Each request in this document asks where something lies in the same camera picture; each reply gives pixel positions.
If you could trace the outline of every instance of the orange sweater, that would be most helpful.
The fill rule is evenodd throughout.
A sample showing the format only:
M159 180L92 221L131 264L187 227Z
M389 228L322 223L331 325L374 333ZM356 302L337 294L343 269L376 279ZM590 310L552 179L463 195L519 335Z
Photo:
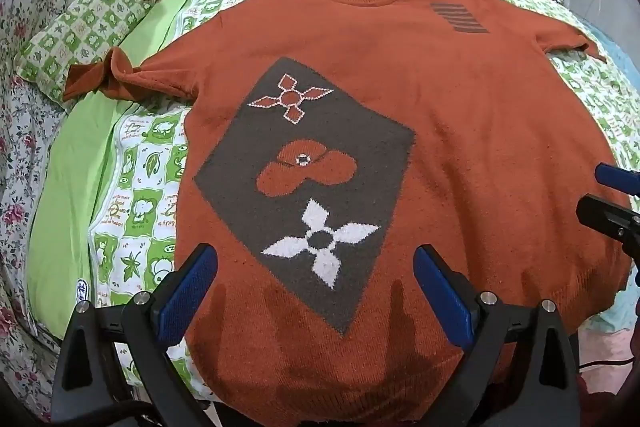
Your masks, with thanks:
M613 163L545 52L596 46L501 0L247 0L103 89L195 99L176 260L214 245L218 277L187 341L207 384L268 427L422 415L459 352L412 273L431 243L478 289L553 299L570 332L628 275L582 227Z

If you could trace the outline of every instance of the metal bolt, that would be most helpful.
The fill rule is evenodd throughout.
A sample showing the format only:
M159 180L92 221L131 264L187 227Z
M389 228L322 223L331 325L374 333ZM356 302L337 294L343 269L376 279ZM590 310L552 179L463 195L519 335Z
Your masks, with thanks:
M142 304L148 303L150 298L151 298L151 293L138 292L135 295L133 295L133 302L138 306L142 306Z
M78 313L84 313L91 307L91 302L89 301L80 301L76 304L76 311Z
M545 312L553 313L554 311L556 311L556 303L550 301L549 299L545 299L542 301L542 309Z
M480 294L480 300L488 306L493 306L498 301L498 298L493 292L482 292Z

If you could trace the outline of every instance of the bed sheet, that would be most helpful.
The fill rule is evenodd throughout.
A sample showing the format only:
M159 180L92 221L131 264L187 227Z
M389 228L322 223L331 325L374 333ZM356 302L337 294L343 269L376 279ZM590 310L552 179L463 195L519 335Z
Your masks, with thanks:
M242 1L190 0L178 16L172 40ZM563 20L594 38L571 12L551 0L507 1ZM604 64L580 52L553 53L549 58L598 122L618 164L637 168L640 98L628 80L610 59ZM161 100L152 110L141 107L124 118L114 133L118 155L115 174L90 228L98 306L122 303L140 290L153 291L173 269L175 209L188 154L183 122L189 107ZM637 200L632 204L640 209ZM152 217L145 219L147 226L132 227L142 215ZM169 355L192 392L209 397L185 342L172 348ZM140 385L126 346L119 349L119 356L129 383Z
M156 3L120 47L136 65L156 53L186 0ZM112 132L138 107L101 92L78 102L60 128L35 214L26 266L28 299L38 322L63 338L73 307L87 293L90 277L87 230L102 188L102 172L113 171Z
M27 238L62 110L15 76L14 55L72 0L0 0L0 373L49 418L56 346L38 333L23 287Z

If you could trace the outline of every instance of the bed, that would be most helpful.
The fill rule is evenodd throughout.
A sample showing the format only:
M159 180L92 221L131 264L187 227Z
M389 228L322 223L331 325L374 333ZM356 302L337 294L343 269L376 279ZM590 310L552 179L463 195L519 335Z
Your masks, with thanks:
M183 102L159 97L144 105L114 103L97 93L77 106L73 103L64 105L55 102L61 95L55 89L60 86L50 84L38 89L36 84L25 81L25 78L33 80L29 66L34 67L35 54L44 53L47 46L23 48L23 42L41 30L46 32L55 17L73 6L72 1L77 0L0 0L0 36L6 42L2 48L2 118L5 125L0 134L0 174L3 179L0 185L0 237L7 238L0 247L4 248L0 250L3 259L1 372L14 394L44 419L48 415L58 340L70 307L92 291L97 305L122 303L137 291L151 291L173 268L175 201L188 154L182 125L190 108ZM118 44L127 50L133 62L140 63L210 20L220 10L243 1L161 0L155 3L137 0L139 9L135 24L131 23L127 31L122 31ZM622 55L623 60L620 55L615 60L617 52L612 47L615 43L602 42L607 39L598 35L597 28L578 19L557 0L507 1L567 22L601 43L600 51L612 59L607 64L585 59L577 52L554 52L550 60L600 126L618 165L638 169L640 97L627 78L633 78L633 64L619 68L616 64L624 64L625 55ZM104 49L100 48L99 53L104 53ZM31 62L14 60L15 55L20 54ZM37 64L37 67L44 69L44 64ZM95 119L96 114L103 118ZM88 128L92 117L106 124L101 128ZM88 158L86 163L71 162L73 148L70 143L77 143L82 136L87 136L82 132L101 138L96 140L95 150L82 150ZM156 141L149 145L143 133L156 133ZM49 162L50 155L55 155L55 162ZM69 177L69 169L73 168L77 169L76 174L90 171L92 185L69 185L69 179L73 178ZM45 179L52 176L51 172L59 173L57 184L45 184ZM118 239L125 235L126 229L126 223L118 221L119 212L123 201L132 197L133 178L137 172L146 172L148 180L158 172L171 173L162 179L160 189L142 185L135 188L159 191L156 194L159 200L157 226L138 236L139 257L118 250ZM74 195L68 203L69 208L80 208L81 212L75 212L75 221L71 222L71 229L75 231L73 237L58 238L54 242L68 241L70 245L77 245L87 231L88 238L85 239L89 254L83 256L82 249L78 251L78 247L72 245L71 259L68 251L57 251L60 258L54 259L47 251L52 241L47 235L49 232L43 230L59 230L65 223L70 223L64 212L58 214L59 221L52 221L61 190L65 187ZM78 196L83 188L93 195L93 199L83 200ZM630 203L635 210L640 208L636 200ZM156 234L158 227L162 228L160 235ZM122 258L126 261L117 263ZM60 273L68 272L66 279L47 277L56 265ZM60 284L56 286L52 279L58 279ZM52 293L60 295L60 292L68 295L66 301L48 298ZM591 330L613 333L632 327L635 317L629 310L638 298L637 288L630 285L619 297L617 308L609 315L593 319L600 321L600 325L592 325ZM120 347L119 355L127 381L139 386L126 346ZM196 397L216 400L194 367L184 342L170 350L169 356Z

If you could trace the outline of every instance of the star print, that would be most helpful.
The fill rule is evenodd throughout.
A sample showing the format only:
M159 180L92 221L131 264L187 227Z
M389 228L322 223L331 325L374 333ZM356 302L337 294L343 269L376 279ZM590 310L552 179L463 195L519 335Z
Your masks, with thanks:
M333 289L335 280L340 273L340 259L334 250L338 243L357 245L380 227L363 225L361 223L347 223L338 230L330 229L326 225L329 212L314 200L309 200L302 222L308 228L305 237L284 237L266 248L264 255L273 255L283 259L292 259L303 251L308 251L316 257L311 270Z
M302 102L305 100L318 100L318 98L322 98L333 91L333 89L323 89L322 87L310 87L305 92L300 92L296 89L297 84L298 81L295 78L284 74L278 83L278 87L282 90L279 97L264 96L249 105L264 109L280 105L287 109L283 117L291 123L298 123L305 116L305 112L300 109Z

